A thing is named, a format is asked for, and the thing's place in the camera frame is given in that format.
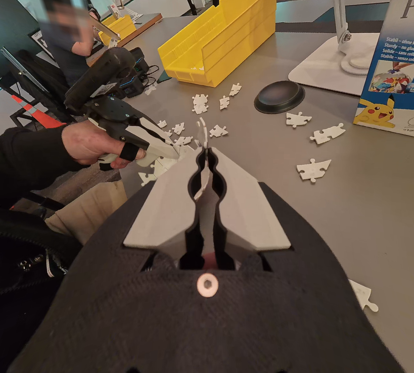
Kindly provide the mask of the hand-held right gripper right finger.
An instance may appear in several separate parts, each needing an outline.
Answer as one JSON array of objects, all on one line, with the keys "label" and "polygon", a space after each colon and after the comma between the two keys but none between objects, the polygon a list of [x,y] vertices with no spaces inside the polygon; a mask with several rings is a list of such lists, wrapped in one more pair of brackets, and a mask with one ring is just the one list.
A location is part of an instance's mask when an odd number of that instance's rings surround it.
[{"label": "hand-held right gripper right finger", "polygon": [[234,270],[250,255],[291,247],[256,178],[217,148],[208,149],[215,206],[213,243],[219,269]]}]

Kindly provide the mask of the person's left forearm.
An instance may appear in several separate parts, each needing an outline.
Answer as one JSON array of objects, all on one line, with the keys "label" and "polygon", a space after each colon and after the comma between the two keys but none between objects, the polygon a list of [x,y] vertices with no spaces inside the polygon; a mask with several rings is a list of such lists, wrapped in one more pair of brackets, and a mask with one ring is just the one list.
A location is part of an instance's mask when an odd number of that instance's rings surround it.
[{"label": "person's left forearm", "polygon": [[31,190],[49,187],[67,172],[84,168],[67,153],[65,128],[30,131],[15,127],[0,136],[0,206],[11,208]]}]

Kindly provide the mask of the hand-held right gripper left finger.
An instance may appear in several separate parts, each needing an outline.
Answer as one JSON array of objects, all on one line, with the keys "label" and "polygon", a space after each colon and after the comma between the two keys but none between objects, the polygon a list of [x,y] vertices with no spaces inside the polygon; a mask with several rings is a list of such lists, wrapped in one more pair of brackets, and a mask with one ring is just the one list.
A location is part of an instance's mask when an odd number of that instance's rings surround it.
[{"label": "hand-held right gripper left finger", "polygon": [[124,246],[162,252],[181,269],[203,268],[197,201],[207,186],[206,153],[197,148],[157,179]]}]

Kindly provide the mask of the yellow plastic bin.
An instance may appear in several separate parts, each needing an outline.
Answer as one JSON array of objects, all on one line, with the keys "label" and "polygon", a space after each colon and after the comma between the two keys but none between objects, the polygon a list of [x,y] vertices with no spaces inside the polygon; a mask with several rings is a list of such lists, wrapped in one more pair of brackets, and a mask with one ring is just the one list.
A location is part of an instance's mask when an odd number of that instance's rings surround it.
[{"label": "yellow plastic bin", "polygon": [[124,17],[120,17],[118,19],[115,19],[114,16],[110,16],[102,23],[113,32],[119,34],[121,40],[125,39],[137,30],[129,14],[126,14]]},{"label": "yellow plastic bin", "polygon": [[276,8],[277,0],[220,0],[158,48],[164,69],[180,82],[218,86],[275,33]]}]

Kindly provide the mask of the person's left hand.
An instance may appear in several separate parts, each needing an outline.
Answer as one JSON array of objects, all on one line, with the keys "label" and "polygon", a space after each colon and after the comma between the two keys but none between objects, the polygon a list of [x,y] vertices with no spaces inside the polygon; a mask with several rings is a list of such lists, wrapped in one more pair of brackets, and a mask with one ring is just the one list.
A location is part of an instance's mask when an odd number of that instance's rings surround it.
[{"label": "person's left hand", "polygon": [[111,163],[113,169],[125,168],[131,162],[121,158],[125,144],[111,138],[89,120],[66,126],[61,137],[69,156],[81,165],[92,165],[105,154],[117,155]]}]

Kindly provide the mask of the person's black top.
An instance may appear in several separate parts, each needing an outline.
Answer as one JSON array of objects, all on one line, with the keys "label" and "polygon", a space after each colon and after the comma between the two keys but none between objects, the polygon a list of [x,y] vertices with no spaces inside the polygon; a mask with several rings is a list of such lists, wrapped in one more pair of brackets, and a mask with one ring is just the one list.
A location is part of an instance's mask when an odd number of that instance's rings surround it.
[{"label": "person's black top", "polygon": [[6,372],[47,314],[82,245],[33,214],[13,211],[20,197],[1,189],[0,371]]}]

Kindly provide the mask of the red bag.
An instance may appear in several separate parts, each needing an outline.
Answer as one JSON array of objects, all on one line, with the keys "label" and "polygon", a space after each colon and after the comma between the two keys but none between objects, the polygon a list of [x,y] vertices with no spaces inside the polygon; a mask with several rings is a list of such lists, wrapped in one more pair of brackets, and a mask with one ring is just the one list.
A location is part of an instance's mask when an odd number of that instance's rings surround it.
[{"label": "red bag", "polygon": [[66,124],[58,121],[55,118],[50,117],[46,113],[40,111],[36,107],[32,106],[30,103],[24,101],[23,99],[15,95],[11,95],[11,98],[14,101],[16,101],[20,106],[22,106],[22,109],[10,116],[11,120],[14,122],[16,126],[23,127],[23,125],[19,122],[18,118],[23,118],[35,123],[37,122],[44,128],[57,128]]}]

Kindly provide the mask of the three-piece joined puzzle strip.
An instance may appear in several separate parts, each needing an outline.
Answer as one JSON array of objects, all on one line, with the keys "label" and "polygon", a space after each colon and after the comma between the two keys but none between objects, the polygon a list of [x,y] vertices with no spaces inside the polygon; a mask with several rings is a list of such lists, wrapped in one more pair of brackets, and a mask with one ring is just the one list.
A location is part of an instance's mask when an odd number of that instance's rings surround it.
[{"label": "three-piece joined puzzle strip", "polygon": [[193,96],[193,112],[195,112],[197,115],[200,115],[207,111],[208,109],[208,95],[205,94],[196,94]]}]

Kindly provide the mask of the blue puzzle box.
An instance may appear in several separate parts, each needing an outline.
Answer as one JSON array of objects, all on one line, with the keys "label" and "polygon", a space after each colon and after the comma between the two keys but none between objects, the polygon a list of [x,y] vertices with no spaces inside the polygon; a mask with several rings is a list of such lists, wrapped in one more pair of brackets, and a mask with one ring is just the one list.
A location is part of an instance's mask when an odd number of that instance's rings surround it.
[{"label": "blue puzzle box", "polygon": [[414,135],[414,0],[390,0],[353,124]]}]

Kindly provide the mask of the white puzzle piece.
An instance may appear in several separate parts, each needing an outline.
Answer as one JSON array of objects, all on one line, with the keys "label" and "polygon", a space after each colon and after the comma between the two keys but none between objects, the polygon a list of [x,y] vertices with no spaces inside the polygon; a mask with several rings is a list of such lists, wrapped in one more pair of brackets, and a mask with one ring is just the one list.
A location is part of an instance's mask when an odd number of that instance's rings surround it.
[{"label": "white puzzle piece", "polygon": [[299,164],[296,166],[296,169],[302,180],[310,180],[311,183],[316,183],[316,179],[324,176],[331,161],[332,160],[326,160],[317,163],[315,159],[312,158],[310,159],[310,163]]},{"label": "white puzzle piece", "polygon": [[204,169],[201,171],[201,188],[198,190],[198,192],[196,193],[194,197],[195,201],[199,201],[210,179],[210,169],[208,166],[208,132],[207,132],[206,124],[204,120],[202,119],[202,117],[199,118],[197,125],[198,125],[198,137],[197,139],[194,140],[194,142],[196,143],[197,147],[204,148],[205,160],[203,163]]},{"label": "white puzzle piece", "polygon": [[307,125],[311,119],[311,116],[303,116],[302,112],[298,114],[286,113],[286,125],[292,126],[293,128]]},{"label": "white puzzle piece", "polygon": [[346,130],[343,129],[344,124],[339,123],[337,126],[332,126],[322,131],[313,132],[313,136],[310,136],[309,139],[314,141],[316,144],[322,144],[330,141],[333,138],[337,138],[342,135]]}]

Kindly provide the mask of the black monitor screen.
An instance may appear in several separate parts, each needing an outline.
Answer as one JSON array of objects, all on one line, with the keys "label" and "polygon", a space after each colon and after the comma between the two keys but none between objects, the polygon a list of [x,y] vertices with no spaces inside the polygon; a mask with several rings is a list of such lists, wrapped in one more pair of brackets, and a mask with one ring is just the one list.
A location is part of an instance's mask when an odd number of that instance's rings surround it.
[{"label": "black monitor screen", "polygon": [[38,22],[18,0],[0,0],[0,47],[15,55],[27,50],[36,55],[42,48],[31,38],[39,30]]}]

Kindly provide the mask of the brown wooden desk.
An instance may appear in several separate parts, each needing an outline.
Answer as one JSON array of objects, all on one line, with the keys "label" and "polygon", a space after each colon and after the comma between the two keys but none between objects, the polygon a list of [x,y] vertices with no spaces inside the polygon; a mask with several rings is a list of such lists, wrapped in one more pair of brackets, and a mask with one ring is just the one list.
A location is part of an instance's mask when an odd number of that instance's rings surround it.
[{"label": "brown wooden desk", "polygon": [[[116,41],[114,45],[111,45],[110,48],[115,47],[124,47],[128,43],[130,43],[132,40],[134,40],[137,36],[142,34],[144,31],[152,27],[154,24],[160,22],[162,20],[163,16],[161,13],[153,13],[153,14],[144,14],[141,18],[138,19],[138,28],[135,32],[128,35],[126,38]],[[86,58],[86,62],[89,67],[91,67],[96,60],[98,60],[103,53],[108,49],[107,46],[103,46],[102,49],[91,55],[90,57]]]}]

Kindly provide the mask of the white flat rounded object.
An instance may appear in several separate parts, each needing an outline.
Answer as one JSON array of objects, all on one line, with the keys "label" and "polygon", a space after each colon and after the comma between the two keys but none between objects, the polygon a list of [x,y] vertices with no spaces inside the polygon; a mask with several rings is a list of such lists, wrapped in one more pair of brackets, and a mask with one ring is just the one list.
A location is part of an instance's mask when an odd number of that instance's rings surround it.
[{"label": "white flat rounded object", "polygon": [[327,40],[288,75],[302,85],[361,96],[379,33],[351,34],[345,0],[333,0],[336,37]]}]

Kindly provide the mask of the assembled white puzzle ball section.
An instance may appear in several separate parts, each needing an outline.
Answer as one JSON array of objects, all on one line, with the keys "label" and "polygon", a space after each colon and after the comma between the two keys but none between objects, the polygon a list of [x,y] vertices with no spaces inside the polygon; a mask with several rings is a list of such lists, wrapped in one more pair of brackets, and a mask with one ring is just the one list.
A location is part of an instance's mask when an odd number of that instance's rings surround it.
[{"label": "assembled white puzzle ball section", "polygon": [[159,157],[153,164],[150,164],[150,167],[153,168],[152,174],[146,174],[143,172],[138,173],[140,179],[142,180],[141,186],[145,186],[147,183],[157,180],[158,177],[168,171],[173,165],[183,160],[187,155],[194,151],[194,148],[189,145],[174,145],[174,148],[179,154],[178,159]]}]

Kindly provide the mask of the scattered loose puzzle pieces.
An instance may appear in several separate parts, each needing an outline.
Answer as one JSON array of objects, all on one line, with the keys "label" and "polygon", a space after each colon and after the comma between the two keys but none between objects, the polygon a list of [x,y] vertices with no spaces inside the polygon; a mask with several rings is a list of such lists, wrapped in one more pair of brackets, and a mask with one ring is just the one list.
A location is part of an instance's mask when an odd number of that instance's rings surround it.
[{"label": "scattered loose puzzle pieces", "polygon": [[[199,118],[199,122],[197,122],[198,126],[203,125],[202,131],[205,132],[205,134],[208,134],[205,130],[204,130],[204,120],[200,117]],[[158,123],[158,126],[160,126],[161,129],[163,129],[164,127],[167,126],[166,121],[160,121]],[[175,127],[173,127],[173,132],[176,132],[176,129],[179,131],[178,135],[181,134],[181,132],[184,130],[184,123],[180,123],[178,125],[176,125]],[[169,131],[164,131],[164,134],[169,138],[171,137],[171,135],[173,134],[173,132],[171,130]],[[209,133],[210,137],[221,137],[228,134],[228,131],[226,130],[226,127],[220,127],[218,125],[216,125]],[[208,140],[208,136],[205,137],[204,136],[204,143],[202,143],[203,145],[205,143],[207,143]],[[176,146],[184,146],[189,144],[192,141],[193,137],[179,137],[178,139],[175,139],[173,142]],[[349,279],[350,285],[354,290],[354,293],[357,297],[357,300],[361,306],[362,309],[364,309],[366,306],[370,308],[371,311],[373,312],[378,312],[379,308],[376,304],[370,302],[370,295],[371,295],[371,289],[368,287],[365,287],[359,283],[356,283],[352,280]]]}]

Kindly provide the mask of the person's right hand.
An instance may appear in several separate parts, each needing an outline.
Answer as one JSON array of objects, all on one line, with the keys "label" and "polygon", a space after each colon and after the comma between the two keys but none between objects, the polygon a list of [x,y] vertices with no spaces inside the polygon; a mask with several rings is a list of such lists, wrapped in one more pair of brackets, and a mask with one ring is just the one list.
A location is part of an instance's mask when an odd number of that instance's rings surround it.
[{"label": "person's right hand", "polygon": [[223,252],[222,251],[213,251],[208,252],[202,255],[204,263],[202,265],[202,270],[209,272],[212,270],[223,270]]}]

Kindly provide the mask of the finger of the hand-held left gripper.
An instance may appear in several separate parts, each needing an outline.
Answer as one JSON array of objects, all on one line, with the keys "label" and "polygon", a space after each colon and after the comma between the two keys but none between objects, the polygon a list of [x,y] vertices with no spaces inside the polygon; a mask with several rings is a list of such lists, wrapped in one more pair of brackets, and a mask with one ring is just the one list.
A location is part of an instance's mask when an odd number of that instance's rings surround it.
[{"label": "finger of the hand-held left gripper", "polygon": [[[128,126],[125,129],[124,134],[126,141],[137,146],[137,126]],[[142,167],[148,167],[153,161],[159,157],[178,159],[179,154],[174,147],[139,147],[146,151],[146,156],[140,160],[136,160],[136,163]]]},{"label": "finger of the hand-held left gripper", "polygon": [[137,117],[138,147],[176,147],[167,134],[151,119]]}]

